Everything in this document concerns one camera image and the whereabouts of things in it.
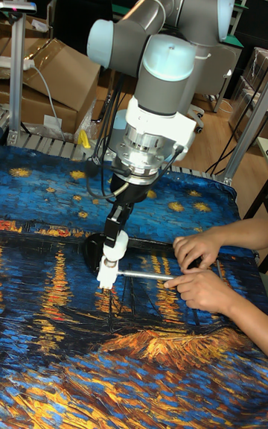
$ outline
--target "painted canvas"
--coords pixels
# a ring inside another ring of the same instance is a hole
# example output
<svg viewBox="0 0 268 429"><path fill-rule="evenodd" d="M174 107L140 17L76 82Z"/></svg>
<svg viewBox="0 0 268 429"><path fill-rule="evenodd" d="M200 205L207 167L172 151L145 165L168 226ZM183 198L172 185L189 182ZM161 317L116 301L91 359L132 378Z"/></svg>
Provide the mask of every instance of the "painted canvas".
<svg viewBox="0 0 268 429"><path fill-rule="evenodd" d="M232 322L191 310L161 281L98 288L83 242L111 205L89 198L83 163L2 147L0 183L1 429L267 427L267 358ZM238 218L233 189L169 172L127 232L172 242ZM219 262L268 312L252 252L225 247ZM121 266L180 274L172 253L150 249Z"/></svg>

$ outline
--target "power strip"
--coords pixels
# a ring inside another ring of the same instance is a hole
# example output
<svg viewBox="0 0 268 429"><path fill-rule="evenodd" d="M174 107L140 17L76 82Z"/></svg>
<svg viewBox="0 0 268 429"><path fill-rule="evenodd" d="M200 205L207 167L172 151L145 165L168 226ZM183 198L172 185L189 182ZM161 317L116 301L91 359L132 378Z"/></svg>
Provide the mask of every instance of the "power strip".
<svg viewBox="0 0 268 429"><path fill-rule="evenodd" d="M23 60L23 70L29 70L33 68L34 60L28 60L25 58ZM11 57L0 57L0 68L9 69L11 68Z"/></svg>

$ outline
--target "light blue joint cap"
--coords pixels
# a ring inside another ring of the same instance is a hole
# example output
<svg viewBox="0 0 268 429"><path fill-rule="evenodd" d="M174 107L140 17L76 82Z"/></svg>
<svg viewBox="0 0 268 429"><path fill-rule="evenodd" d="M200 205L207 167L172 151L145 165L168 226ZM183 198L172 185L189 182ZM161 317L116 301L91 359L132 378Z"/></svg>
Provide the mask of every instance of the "light blue joint cap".
<svg viewBox="0 0 268 429"><path fill-rule="evenodd" d="M217 0L218 31L220 42L226 39L235 0Z"/></svg>
<svg viewBox="0 0 268 429"><path fill-rule="evenodd" d="M152 35L142 59L146 70L164 81L188 78L194 68L196 47L168 35Z"/></svg>
<svg viewBox="0 0 268 429"><path fill-rule="evenodd" d="M114 25L112 20L97 20L89 32L86 54L92 62L105 69L109 67L112 56Z"/></svg>

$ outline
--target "finger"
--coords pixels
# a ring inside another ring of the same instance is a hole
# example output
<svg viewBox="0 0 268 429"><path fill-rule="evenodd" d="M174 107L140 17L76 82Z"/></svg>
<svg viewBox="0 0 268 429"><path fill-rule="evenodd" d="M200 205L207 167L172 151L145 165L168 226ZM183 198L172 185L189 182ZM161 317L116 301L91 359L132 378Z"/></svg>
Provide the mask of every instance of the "finger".
<svg viewBox="0 0 268 429"><path fill-rule="evenodd" d="M184 245L188 244L188 240L185 238L180 239L176 244L173 245L174 254L177 257L179 249L181 249Z"/></svg>
<svg viewBox="0 0 268 429"><path fill-rule="evenodd" d="M195 309L195 310L198 310L198 309L199 309L199 306L196 304L196 302L195 302L194 300L186 300L186 305L187 305L189 308L193 308L193 309Z"/></svg>
<svg viewBox="0 0 268 429"><path fill-rule="evenodd" d="M201 272L203 272L204 270L202 269L202 268L200 268L200 267L194 267L194 268L183 268L183 269L181 269L182 270L182 272L185 274L185 275L188 275L188 274L190 274L190 273L201 273Z"/></svg>
<svg viewBox="0 0 268 429"><path fill-rule="evenodd" d="M185 239L184 235L180 235L179 237L176 237L173 242L173 248L178 244L178 242L182 241L183 239Z"/></svg>
<svg viewBox="0 0 268 429"><path fill-rule="evenodd" d="M179 293L190 292L192 289L193 282L180 283L177 285L177 290Z"/></svg>
<svg viewBox="0 0 268 429"><path fill-rule="evenodd" d="M179 262L179 265L182 266L182 262L185 260L186 255L193 249L193 241L186 241L182 245L176 245L175 247L175 256Z"/></svg>
<svg viewBox="0 0 268 429"><path fill-rule="evenodd" d="M180 266L183 269L187 269L189 265L194 261L196 258L200 257L202 255L202 252L200 249L197 249L196 247L192 248L187 252L187 255L181 260Z"/></svg>
<svg viewBox="0 0 268 429"><path fill-rule="evenodd" d="M180 297L181 297L181 299L182 300L185 300L185 302L187 302L187 301L190 301L191 299L189 298L190 297L190 292L182 292L181 294L180 294Z"/></svg>
<svg viewBox="0 0 268 429"><path fill-rule="evenodd" d="M211 266L211 264L213 264L214 262L214 257L212 257L211 254L204 254L202 257L202 262L199 265L199 268L201 268L202 270L206 270L208 267Z"/></svg>
<svg viewBox="0 0 268 429"><path fill-rule="evenodd" d="M173 288L177 285L181 285L183 283L189 283L192 282L193 277L191 275L181 275L179 277L176 277L175 279L168 280L164 283L165 288Z"/></svg>

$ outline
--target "black chair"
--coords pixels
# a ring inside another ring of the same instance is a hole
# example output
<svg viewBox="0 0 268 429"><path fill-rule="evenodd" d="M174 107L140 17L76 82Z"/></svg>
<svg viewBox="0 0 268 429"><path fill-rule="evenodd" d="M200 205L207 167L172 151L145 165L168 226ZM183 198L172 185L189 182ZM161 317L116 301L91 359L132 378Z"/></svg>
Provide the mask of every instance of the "black chair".
<svg viewBox="0 0 268 429"><path fill-rule="evenodd" d="M89 31L98 19L112 20L112 0L57 0L53 38L86 54Z"/></svg>

